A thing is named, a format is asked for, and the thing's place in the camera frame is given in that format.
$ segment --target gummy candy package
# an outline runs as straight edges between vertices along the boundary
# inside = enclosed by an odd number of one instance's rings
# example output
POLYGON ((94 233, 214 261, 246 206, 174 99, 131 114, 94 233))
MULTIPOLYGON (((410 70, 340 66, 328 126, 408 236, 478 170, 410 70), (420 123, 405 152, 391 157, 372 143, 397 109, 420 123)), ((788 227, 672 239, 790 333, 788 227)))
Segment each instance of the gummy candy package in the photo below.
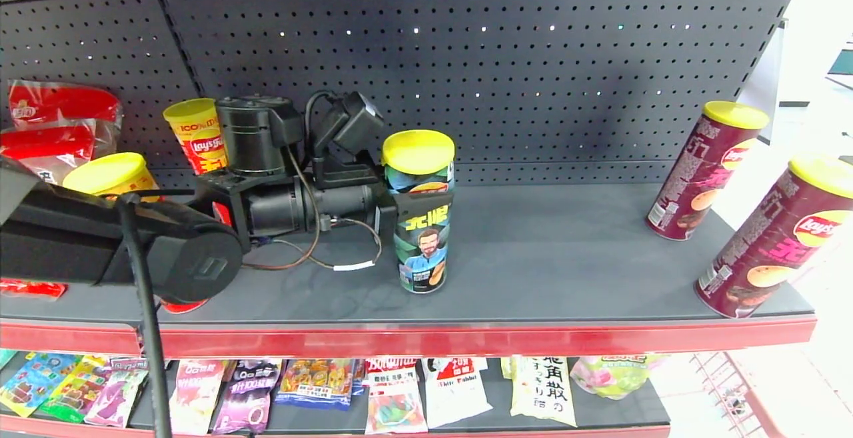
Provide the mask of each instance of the gummy candy package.
POLYGON ((346 411, 353 393, 353 359, 293 359, 275 403, 346 411))
POLYGON ((357 359, 353 366, 353 396, 364 395, 367 387, 365 383, 365 360, 357 359))
POLYGON ((0 348, 0 370, 3 370, 9 360, 16 354, 18 354, 17 350, 6 350, 6 348, 0 348))
POLYGON ((570 376, 584 391, 622 399, 643 386, 664 358, 663 354, 582 356, 570 376))
POLYGON ((21 370, 0 389, 0 403, 20 417, 28 417, 74 369, 79 356, 61 353, 30 353, 21 370))
POLYGON ((149 375, 146 368, 113 368, 107 383, 89 407, 83 421, 89 425, 127 427, 133 405, 137 402, 140 386, 149 375))
POLYGON ((365 435, 426 432, 417 381, 371 386, 365 435))
POLYGON ((82 423, 111 373, 107 358, 83 356, 74 370, 52 392, 41 411, 62 421, 82 423))
POLYGON ((225 387, 213 433, 216 435, 248 429, 264 432, 269 419, 269 393, 278 383, 281 359, 241 359, 225 387))
POLYGON ((182 359, 171 395, 171 429, 176 434, 206 435, 216 408, 226 359, 182 359))

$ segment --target gray shelf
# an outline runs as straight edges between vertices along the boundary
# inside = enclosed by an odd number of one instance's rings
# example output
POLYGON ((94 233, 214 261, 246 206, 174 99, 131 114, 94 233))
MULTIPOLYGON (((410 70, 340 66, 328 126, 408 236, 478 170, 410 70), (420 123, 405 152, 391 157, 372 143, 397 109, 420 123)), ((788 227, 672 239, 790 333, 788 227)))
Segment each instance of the gray shelf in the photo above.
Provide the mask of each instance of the gray shelf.
MULTIPOLYGON (((7 365, 0 373, 3 383, 23 365, 23 355, 7 365)), ((177 368, 173 366, 167 372, 170 392, 174 387, 177 368)), ((465 419, 451 425, 445 425, 430 431, 437 433, 488 433, 497 431, 533 432, 546 430, 571 429, 551 420, 533 419, 533 417, 509 416, 512 399, 512 384, 500 377, 500 365, 496 359, 490 359, 488 370, 482 372, 485 392, 493 409, 471 419, 465 419)), ((421 399, 426 399, 421 387, 421 399)), ((579 429, 622 429, 643 426, 670 425, 664 404, 658 398, 652 383, 646 383, 641 389, 631 393, 622 401, 610 401, 584 392, 572 383, 572 400, 579 429)), ((269 413, 267 435, 362 435, 367 420, 368 399, 366 395, 353 397, 349 411, 317 410, 286 405, 273 405, 269 413)), ((2 414, 10 414, 6 408, 2 414)), ((150 390, 145 389, 137 401, 131 416, 131 428, 151 429, 153 426, 150 390)), ((36 411, 34 419, 52 420, 46 414, 36 411)))
MULTIPOLYGON (((690 241, 658 237, 643 217, 659 186, 459 187, 448 281, 435 293, 403 290, 387 249, 375 267, 362 271, 332 272, 310 263, 290 271, 244 270, 204 307, 183 315, 161 311, 159 319, 164 331, 731 322, 697 299, 692 284, 733 231, 711 213, 690 241)), ((317 256, 326 261, 364 261, 375 252, 363 229, 333 231, 321 241, 317 256)), ((272 245, 246 261, 283 264, 296 256, 272 245)), ((755 317, 813 313, 786 285, 755 317)))

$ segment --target lays logo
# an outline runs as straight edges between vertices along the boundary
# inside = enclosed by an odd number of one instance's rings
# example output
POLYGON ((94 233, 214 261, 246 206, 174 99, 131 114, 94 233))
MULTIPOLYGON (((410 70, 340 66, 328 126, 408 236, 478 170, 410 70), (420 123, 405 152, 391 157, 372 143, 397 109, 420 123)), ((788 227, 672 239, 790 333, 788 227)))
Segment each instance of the lays logo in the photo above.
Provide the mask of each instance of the lays logo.
POLYGON ((794 235, 807 247, 819 247, 851 213, 847 210, 828 210, 809 215, 794 226, 794 235))
POLYGON ((746 156, 746 153, 749 152, 749 149, 756 141, 758 140, 750 138, 749 140, 741 141, 726 150, 726 152, 722 154, 722 159, 720 159, 722 167, 727 170, 736 170, 740 166, 740 162, 743 161, 744 156, 746 156))
POLYGON ((204 128, 189 139, 189 149, 202 159, 217 159, 223 156, 225 146, 219 128, 204 128))

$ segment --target white snack bag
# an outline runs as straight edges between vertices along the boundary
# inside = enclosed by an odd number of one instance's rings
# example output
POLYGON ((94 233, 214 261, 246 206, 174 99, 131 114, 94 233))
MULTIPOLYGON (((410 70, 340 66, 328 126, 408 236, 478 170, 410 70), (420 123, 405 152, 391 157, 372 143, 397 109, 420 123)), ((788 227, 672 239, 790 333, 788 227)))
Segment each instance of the white snack bag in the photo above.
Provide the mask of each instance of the white snack bag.
POLYGON ((578 426, 566 358, 518 358, 514 362, 509 414, 578 426))
POLYGON ((423 359, 430 429, 491 410, 475 359, 423 359))

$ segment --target candy bag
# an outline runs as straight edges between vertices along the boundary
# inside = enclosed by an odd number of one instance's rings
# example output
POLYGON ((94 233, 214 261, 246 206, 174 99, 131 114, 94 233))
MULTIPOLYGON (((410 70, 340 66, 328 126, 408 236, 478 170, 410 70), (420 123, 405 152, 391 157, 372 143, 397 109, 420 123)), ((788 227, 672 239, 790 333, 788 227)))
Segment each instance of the candy bag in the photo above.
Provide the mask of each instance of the candy bag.
POLYGON ((175 434, 207 435, 229 360, 182 359, 169 401, 175 434))
POLYGON ((417 381, 371 386, 365 435, 426 433, 427 430, 417 381))
POLYGON ((417 381, 417 358, 368 358, 365 360, 365 383, 368 386, 417 381))
POLYGON ((353 396, 364 395, 367 387, 365 383, 365 360, 357 359, 353 366, 353 396))
POLYGON ((269 393, 278 383, 280 359, 241 359, 231 374, 219 410, 214 434, 248 429, 264 432, 269 420, 269 393))
POLYGON ((478 370, 482 363, 470 358, 423 359, 421 363, 429 429, 491 410, 478 370))
POLYGON ((566 358, 514 357, 512 372, 512 407, 510 416, 524 415, 552 419, 578 426, 569 384, 566 358))
POLYGON ((275 403, 346 411, 353 392, 352 359, 293 359, 275 403))
POLYGON ((113 368, 100 395, 89 407, 83 421, 89 425, 127 427, 133 405, 137 402, 140 386, 149 375, 146 368, 113 368))
POLYGON ((609 399, 622 399, 648 380, 663 363, 663 354, 582 356, 572 368, 572 379, 584 391, 609 399))
POLYGON ((0 389, 0 403, 20 417, 28 417, 74 369, 79 356, 61 353, 30 353, 29 360, 0 389))
POLYGON ((0 370, 3 370, 9 360, 15 358, 16 354, 18 354, 18 350, 6 350, 6 348, 0 348, 0 370))
POLYGON ((86 355, 51 393, 41 411, 62 421, 82 423, 111 373, 105 357, 86 355))
POLYGON ((9 110, 18 131, 86 123, 95 158, 115 153, 124 117, 119 99, 103 89, 20 79, 9 80, 9 110))

